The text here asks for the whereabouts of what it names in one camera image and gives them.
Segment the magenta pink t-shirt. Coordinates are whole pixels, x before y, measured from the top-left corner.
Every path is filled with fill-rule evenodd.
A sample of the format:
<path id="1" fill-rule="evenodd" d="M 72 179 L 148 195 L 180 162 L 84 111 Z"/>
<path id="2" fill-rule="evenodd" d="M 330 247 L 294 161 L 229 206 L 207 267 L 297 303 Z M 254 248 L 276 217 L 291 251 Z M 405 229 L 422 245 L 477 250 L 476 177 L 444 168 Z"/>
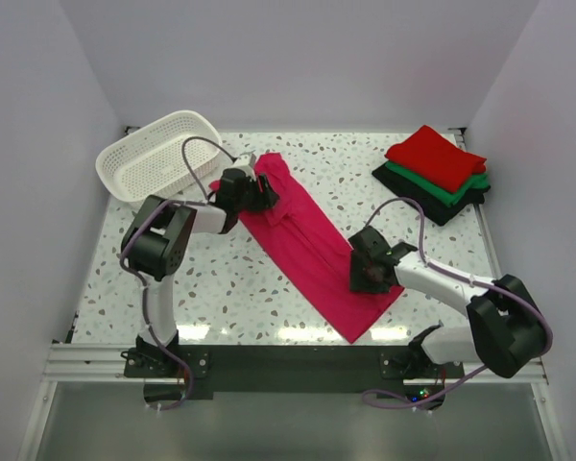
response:
<path id="1" fill-rule="evenodd" d="M 242 211 L 240 221 L 274 264 L 324 319 L 354 343 L 402 294 L 349 289 L 351 246 L 306 189 L 291 175 L 281 154 L 263 155 L 254 168 L 279 196 L 262 212 Z"/>

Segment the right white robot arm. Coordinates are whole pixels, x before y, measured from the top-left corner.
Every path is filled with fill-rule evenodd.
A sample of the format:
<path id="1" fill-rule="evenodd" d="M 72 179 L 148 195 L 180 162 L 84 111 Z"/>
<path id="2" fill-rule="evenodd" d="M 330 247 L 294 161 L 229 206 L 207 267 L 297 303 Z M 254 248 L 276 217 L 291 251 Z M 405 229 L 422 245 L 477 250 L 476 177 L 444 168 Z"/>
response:
<path id="1" fill-rule="evenodd" d="M 437 324 L 416 335 L 397 361 L 405 375 L 429 377 L 450 362 L 478 361 L 497 376 L 510 378 L 550 350 L 551 329 L 519 278 L 491 279 L 455 271 L 414 245 L 390 245 L 371 226 L 348 242 L 351 291 L 415 290 L 453 308 L 468 321 L 461 328 Z"/>

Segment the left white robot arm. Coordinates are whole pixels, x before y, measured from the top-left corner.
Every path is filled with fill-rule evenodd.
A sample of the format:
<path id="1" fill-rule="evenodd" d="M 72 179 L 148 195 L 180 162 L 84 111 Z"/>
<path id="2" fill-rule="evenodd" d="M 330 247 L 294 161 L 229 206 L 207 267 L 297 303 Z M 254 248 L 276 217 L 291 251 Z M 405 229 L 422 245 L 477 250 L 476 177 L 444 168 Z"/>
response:
<path id="1" fill-rule="evenodd" d="M 179 367 L 179 342 L 173 304 L 173 278 L 196 233 L 227 234 L 244 212 L 271 209 L 279 196 L 264 174 L 243 167 L 225 170 L 205 203 L 148 196 L 121 244 L 120 266 L 142 285 L 143 327 L 137 342 L 152 347 L 147 367 L 170 376 Z"/>

